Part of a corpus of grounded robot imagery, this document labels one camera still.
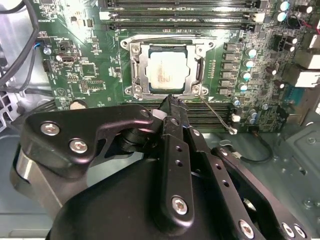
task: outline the screw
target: screw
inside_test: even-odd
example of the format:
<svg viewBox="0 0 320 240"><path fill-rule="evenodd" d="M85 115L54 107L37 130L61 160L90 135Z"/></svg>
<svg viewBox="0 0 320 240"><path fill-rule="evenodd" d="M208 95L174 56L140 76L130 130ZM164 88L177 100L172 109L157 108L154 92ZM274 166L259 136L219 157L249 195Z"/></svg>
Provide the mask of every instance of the screw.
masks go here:
<svg viewBox="0 0 320 240"><path fill-rule="evenodd" d="M307 235L305 234L305 232L301 229L301 227L299 227L297 224L294 225L295 230L297 231L297 233L303 237L304 239L307 238Z"/></svg>
<svg viewBox="0 0 320 240"><path fill-rule="evenodd" d="M269 105L268 104L263 104L262 105L262 109L263 110L268 110L269 109Z"/></svg>
<svg viewBox="0 0 320 240"><path fill-rule="evenodd" d="M308 198L306 200L303 201L303 205L307 208L307 209L311 209L312 207L315 206L315 202L311 199Z"/></svg>
<svg viewBox="0 0 320 240"><path fill-rule="evenodd" d="M292 229L286 223L283 222L282 227L284 228L286 234L289 235L289 237L291 237L291 238L295 237L295 233L292 231Z"/></svg>
<svg viewBox="0 0 320 240"><path fill-rule="evenodd" d="M137 92L137 93L141 93L142 92L142 89L140 86L135 86L134 87L134 90Z"/></svg>
<svg viewBox="0 0 320 240"><path fill-rule="evenodd" d="M51 55L51 54L52 54L51 48L45 47L45 48L43 49L43 53L44 53L45 55Z"/></svg>
<svg viewBox="0 0 320 240"><path fill-rule="evenodd" d="M88 150L87 144L82 140L72 140L69 146L77 154L84 154Z"/></svg>
<svg viewBox="0 0 320 240"><path fill-rule="evenodd" d="M188 211L188 206L180 197L172 198L172 207L180 215L185 215Z"/></svg>
<svg viewBox="0 0 320 240"><path fill-rule="evenodd" d="M144 117L146 117L146 118L149 118L149 114L148 114L147 110L142 109L142 110L140 111L140 113L141 113L142 116L144 116Z"/></svg>
<svg viewBox="0 0 320 240"><path fill-rule="evenodd" d="M41 125L41 132L45 135L55 136L60 133L60 128L54 123L44 123Z"/></svg>
<svg viewBox="0 0 320 240"><path fill-rule="evenodd" d="M240 220L239 221L239 226L241 228L241 231L244 233L244 235L248 239L253 239L255 237L255 233L254 233L253 229L251 228L251 226L246 221Z"/></svg>
<svg viewBox="0 0 320 240"><path fill-rule="evenodd" d="M220 152L221 152L224 156L228 156L228 153L227 153L226 150L224 150L223 148L220 148Z"/></svg>
<svg viewBox="0 0 320 240"><path fill-rule="evenodd" d="M139 47L139 46L133 46L133 47L131 48L131 50L132 50L132 52L133 52L134 54L140 53L140 47Z"/></svg>
<svg viewBox="0 0 320 240"><path fill-rule="evenodd" d="M193 86L192 87L192 92L194 93L194 94L197 94L197 93L199 93L199 87L196 85L196 86Z"/></svg>
<svg viewBox="0 0 320 240"><path fill-rule="evenodd" d="M200 132L196 129L192 129L193 133L196 135L196 136L200 136Z"/></svg>
<svg viewBox="0 0 320 240"><path fill-rule="evenodd" d="M310 145L313 145L317 142L317 140L314 137L309 137L306 142Z"/></svg>

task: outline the cylinder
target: cylinder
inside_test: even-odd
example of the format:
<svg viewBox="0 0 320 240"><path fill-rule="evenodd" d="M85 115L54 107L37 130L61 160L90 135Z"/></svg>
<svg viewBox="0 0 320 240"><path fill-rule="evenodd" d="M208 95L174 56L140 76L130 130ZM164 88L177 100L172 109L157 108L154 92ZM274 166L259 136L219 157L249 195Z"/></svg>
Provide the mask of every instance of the cylinder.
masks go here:
<svg viewBox="0 0 320 240"><path fill-rule="evenodd" d="M296 48L294 46L292 46L291 44L285 44L283 47L284 50L287 50L289 52L293 52Z"/></svg>
<svg viewBox="0 0 320 240"><path fill-rule="evenodd" d="M252 59L257 55L257 51L254 50L253 48L248 48L247 50L245 50L245 54Z"/></svg>
<svg viewBox="0 0 320 240"><path fill-rule="evenodd" d="M254 62L249 59L246 59L243 61L243 66L247 67L248 69L253 68Z"/></svg>
<svg viewBox="0 0 320 240"><path fill-rule="evenodd" d="M247 72L247 71L243 71L243 72L241 73L241 77L242 77L246 82L248 82L249 79L251 78L251 74L250 74L249 72Z"/></svg>
<svg viewBox="0 0 320 240"><path fill-rule="evenodd" d="M282 1L282 2L279 2L277 5L276 5L276 9L278 9L279 11L281 12L284 12L284 11L287 11L290 7L290 4L289 2L287 1Z"/></svg>
<svg viewBox="0 0 320 240"><path fill-rule="evenodd" d="M283 81L275 80L274 85L276 85L279 89L284 89L286 86L286 83Z"/></svg>
<svg viewBox="0 0 320 240"><path fill-rule="evenodd" d="M239 99L237 97L232 99L232 103L235 106L240 106L241 105L241 102L239 101Z"/></svg>
<svg viewBox="0 0 320 240"><path fill-rule="evenodd" d="M242 82L238 85L238 89L240 89L241 92L245 92L248 90L248 86Z"/></svg>
<svg viewBox="0 0 320 240"><path fill-rule="evenodd" d="M275 70L273 67L271 67L271 66L267 66L266 67L266 69L265 69L265 71L268 73L268 74L270 74L270 75L276 75L277 74L277 70Z"/></svg>
<svg viewBox="0 0 320 240"><path fill-rule="evenodd" d="M278 22L283 22L287 18L287 14L282 11L282 12L277 12L274 15L274 20L277 20Z"/></svg>
<svg viewBox="0 0 320 240"><path fill-rule="evenodd" d="M294 36L287 36L285 41L290 44L296 44L298 39Z"/></svg>
<svg viewBox="0 0 320 240"><path fill-rule="evenodd" d="M310 14L312 10L313 10L312 6L308 6L308 5L298 6L298 11L303 14Z"/></svg>
<svg viewBox="0 0 320 240"><path fill-rule="evenodd" d="M255 109L250 110L249 114L250 114L250 117L253 119L255 119L258 116L258 113Z"/></svg>

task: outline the motherboard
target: motherboard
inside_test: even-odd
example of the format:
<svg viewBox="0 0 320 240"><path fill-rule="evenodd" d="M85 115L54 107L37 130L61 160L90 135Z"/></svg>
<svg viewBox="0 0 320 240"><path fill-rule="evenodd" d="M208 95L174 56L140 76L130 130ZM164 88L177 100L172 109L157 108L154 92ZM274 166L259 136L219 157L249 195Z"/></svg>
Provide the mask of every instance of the motherboard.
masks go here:
<svg viewBox="0 0 320 240"><path fill-rule="evenodd" d="M174 95L190 124L279 131L319 83L320 25L309 0L33 0L43 68L59 110Z"/></svg>

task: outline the white connector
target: white connector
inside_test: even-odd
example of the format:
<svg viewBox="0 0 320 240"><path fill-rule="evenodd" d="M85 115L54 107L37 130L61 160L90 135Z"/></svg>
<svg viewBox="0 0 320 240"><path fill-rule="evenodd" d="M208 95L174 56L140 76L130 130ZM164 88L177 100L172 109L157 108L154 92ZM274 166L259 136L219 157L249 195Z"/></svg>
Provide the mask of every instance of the white connector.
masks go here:
<svg viewBox="0 0 320 240"><path fill-rule="evenodd" d="M256 12L255 14L252 15L251 19L255 23L263 23L265 20L266 14L264 12Z"/></svg>

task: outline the cpu socket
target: cpu socket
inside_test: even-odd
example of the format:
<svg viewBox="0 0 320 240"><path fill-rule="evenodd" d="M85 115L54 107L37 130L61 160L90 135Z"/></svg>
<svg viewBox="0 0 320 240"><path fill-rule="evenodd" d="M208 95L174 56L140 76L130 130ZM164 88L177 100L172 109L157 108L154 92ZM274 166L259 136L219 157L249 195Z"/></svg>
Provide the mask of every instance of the cpu socket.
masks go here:
<svg viewBox="0 0 320 240"><path fill-rule="evenodd" d="M206 54L214 39L196 35L138 34L121 41L130 52L131 82L127 95L136 99L181 99L205 96L203 86Z"/></svg>

